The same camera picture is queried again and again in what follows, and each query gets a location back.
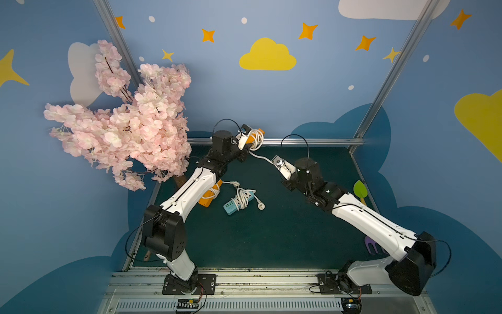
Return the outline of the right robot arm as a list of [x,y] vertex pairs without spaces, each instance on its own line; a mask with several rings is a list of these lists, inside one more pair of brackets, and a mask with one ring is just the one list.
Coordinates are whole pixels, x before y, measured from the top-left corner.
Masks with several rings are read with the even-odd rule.
[[311,204],[349,223],[388,253],[383,259],[346,263],[335,276],[341,290],[351,293],[366,285],[394,285],[411,296],[422,293],[437,266],[437,241],[432,235],[397,225],[343,187],[325,181],[311,158],[291,164],[276,156],[272,163],[288,190],[298,190]]

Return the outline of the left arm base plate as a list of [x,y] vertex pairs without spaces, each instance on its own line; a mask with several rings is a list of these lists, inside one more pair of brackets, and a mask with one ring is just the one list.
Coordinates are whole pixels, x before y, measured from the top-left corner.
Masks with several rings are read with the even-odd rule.
[[195,295],[203,294],[213,295],[216,288],[216,274],[193,274],[188,281],[183,281],[170,274],[167,275],[162,289],[163,295]]

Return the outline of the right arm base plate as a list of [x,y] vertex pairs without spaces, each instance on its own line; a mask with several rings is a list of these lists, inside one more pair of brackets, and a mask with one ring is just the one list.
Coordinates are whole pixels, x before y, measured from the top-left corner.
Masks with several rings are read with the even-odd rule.
[[318,273],[316,275],[321,294],[372,294],[370,285],[356,286],[346,276],[333,273]]

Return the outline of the teal power strip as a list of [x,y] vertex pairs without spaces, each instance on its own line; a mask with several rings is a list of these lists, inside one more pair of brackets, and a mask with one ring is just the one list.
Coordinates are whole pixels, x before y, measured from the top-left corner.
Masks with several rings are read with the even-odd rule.
[[251,200],[255,199],[255,190],[237,188],[236,195],[223,208],[228,215],[247,208]]

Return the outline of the orange power strip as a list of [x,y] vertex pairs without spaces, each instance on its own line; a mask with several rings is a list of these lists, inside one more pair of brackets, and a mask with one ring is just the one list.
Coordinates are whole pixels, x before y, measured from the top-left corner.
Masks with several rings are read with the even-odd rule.
[[265,132],[262,129],[252,129],[247,145],[250,144],[250,150],[258,150],[264,142]]
[[198,204],[208,208],[214,199],[220,194],[220,188],[222,186],[222,180],[219,180],[213,187],[209,188],[208,191],[199,199]]

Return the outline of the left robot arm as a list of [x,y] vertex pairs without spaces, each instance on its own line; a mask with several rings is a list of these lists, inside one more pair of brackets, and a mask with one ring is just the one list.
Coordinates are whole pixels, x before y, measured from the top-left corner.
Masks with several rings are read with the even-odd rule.
[[212,136],[212,147],[199,161],[192,176],[169,199],[145,211],[142,245],[158,256],[181,281],[189,281],[196,265],[186,252],[185,222],[203,195],[213,188],[234,160],[244,161],[251,129],[243,126],[238,135],[219,130]]

